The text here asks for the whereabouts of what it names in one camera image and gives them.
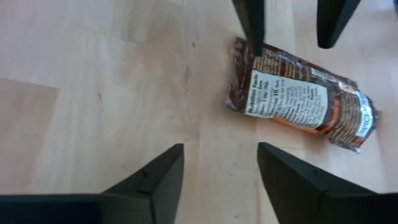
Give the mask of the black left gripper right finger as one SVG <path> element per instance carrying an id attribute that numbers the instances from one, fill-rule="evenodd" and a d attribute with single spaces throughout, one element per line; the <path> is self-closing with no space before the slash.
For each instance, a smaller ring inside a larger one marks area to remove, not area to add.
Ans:
<path id="1" fill-rule="evenodd" d="M 266 142 L 257 163 L 279 224 L 398 224 L 398 193 L 373 192 Z"/>

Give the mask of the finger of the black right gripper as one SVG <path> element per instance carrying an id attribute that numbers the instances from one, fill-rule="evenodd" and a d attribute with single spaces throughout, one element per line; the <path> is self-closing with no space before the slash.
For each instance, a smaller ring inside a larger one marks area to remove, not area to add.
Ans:
<path id="1" fill-rule="evenodd" d="M 232 0 L 248 45 L 255 56 L 262 55 L 265 37 L 266 0 Z"/>
<path id="2" fill-rule="evenodd" d="M 318 0 L 317 43 L 321 49 L 335 46 L 361 0 Z"/>

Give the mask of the brown snack packet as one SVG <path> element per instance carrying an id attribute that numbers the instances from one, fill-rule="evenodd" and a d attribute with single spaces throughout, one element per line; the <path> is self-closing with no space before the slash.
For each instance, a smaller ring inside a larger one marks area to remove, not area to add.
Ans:
<path id="1" fill-rule="evenodd" d="M 269 44 L 255 56 L 236 38 L 228 108 L 275 119 L 339 147 L 358 151 L 375 130 L 379 112 L 357 83 Z"/>

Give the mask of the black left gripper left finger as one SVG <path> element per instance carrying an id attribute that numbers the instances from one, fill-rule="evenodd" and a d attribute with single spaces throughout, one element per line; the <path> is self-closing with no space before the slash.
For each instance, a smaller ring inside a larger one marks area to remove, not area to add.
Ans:
<path id="1" fill-rule="evenodd" d="M 98 194 L 0 195 L 0 224 L 174 224 L 183 172 L 178 143 Z"/>

